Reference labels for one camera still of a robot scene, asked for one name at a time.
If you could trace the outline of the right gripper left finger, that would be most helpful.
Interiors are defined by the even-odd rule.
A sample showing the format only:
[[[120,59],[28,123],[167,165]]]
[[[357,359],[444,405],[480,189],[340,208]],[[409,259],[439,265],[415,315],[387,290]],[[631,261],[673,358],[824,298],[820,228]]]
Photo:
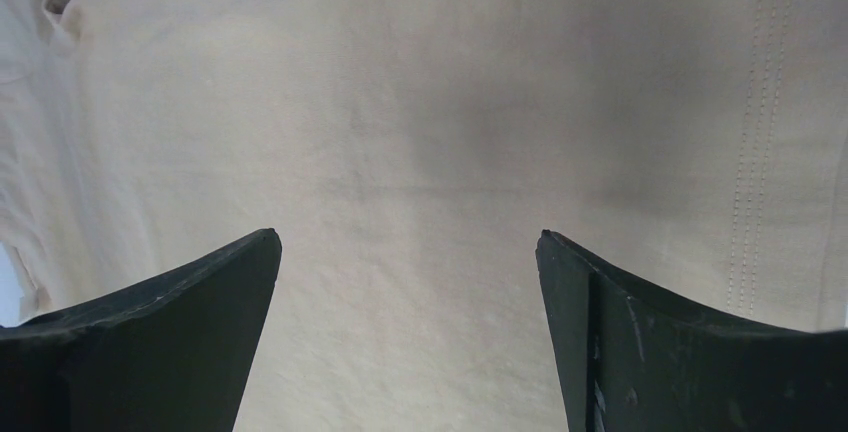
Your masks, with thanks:
[[[230,431],[282,256],[255,231],[1,332],[5,431]]]

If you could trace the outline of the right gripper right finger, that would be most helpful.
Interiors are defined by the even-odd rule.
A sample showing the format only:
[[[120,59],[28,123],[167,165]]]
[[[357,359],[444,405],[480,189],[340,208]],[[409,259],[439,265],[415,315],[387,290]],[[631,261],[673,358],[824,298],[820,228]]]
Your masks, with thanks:
[[[546,230],[536,260],[572,431],[843,431],[847,333],[719,311]]]

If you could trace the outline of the beige t shirt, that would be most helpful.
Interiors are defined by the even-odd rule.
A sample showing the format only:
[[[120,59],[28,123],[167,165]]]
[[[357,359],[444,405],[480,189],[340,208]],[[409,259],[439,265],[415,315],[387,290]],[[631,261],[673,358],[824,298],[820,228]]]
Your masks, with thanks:
[[[545,229],[841,327],[847,0],[1,0],[26,315],[260,228],[239,431],[564,429]]]

